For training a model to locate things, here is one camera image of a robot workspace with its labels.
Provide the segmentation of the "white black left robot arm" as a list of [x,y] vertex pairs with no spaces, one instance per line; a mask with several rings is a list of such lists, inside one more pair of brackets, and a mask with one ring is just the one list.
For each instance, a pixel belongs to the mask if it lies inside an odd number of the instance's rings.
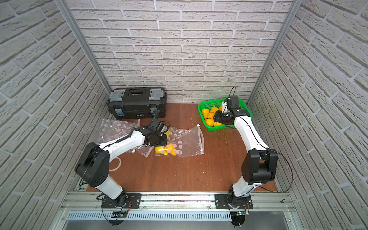
[[126,204],[127,193],[109,175],[110,162],[141,146],[166,146],[167,135],[163,131],[164,123],[158,119],[159,114],[160,112],[157,112],[149,124],[132,128],[126,136],[101,144],[87,144],[76,163],[76,174],[89,186],[110,198],[115,207],[121,208]]

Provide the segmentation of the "clear zip bag with pears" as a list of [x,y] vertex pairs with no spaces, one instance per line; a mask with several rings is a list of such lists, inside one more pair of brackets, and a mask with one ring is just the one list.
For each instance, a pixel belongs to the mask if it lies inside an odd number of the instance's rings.
[[[171,132],[167,138],[167,144],[172,143],[175,147],[176,156],[173,157],[191,157],[204,155],[204,136],[200,125],[197,124],[190,129],[178,129],[171,127],[168,129]],[[156,156],[172,156],[170,154],[157,154]]]

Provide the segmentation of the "orange yellow pear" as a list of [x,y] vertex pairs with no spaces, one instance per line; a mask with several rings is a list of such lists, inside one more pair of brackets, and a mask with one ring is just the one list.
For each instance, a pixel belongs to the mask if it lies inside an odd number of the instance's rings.
[[172,156],[176,156],[177,153],[175,152],[175,147],[172,143],[169,143],[166,147],[165,147],[165,152],[167,154],[170,154]]

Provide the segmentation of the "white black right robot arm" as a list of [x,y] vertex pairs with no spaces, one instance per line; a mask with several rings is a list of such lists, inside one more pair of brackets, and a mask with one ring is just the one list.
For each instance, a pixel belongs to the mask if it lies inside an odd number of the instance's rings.
[[233,125],[239,132],[247,150],[241,167],[242,176],[232,185],[233,198],[247,197],[256,188],[275,179],[278,153],[262,141],[247,110],[217,111],[214,121],[228,126]]

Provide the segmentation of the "dotted zip bag with pears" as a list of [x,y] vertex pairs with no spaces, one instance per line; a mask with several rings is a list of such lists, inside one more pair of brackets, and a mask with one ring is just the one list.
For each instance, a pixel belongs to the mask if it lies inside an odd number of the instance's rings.
[[132,129],[137,127],[140,127],[139,119],[129,122],[104,118],[92,141],[97,144],[109,142],[128,135]]

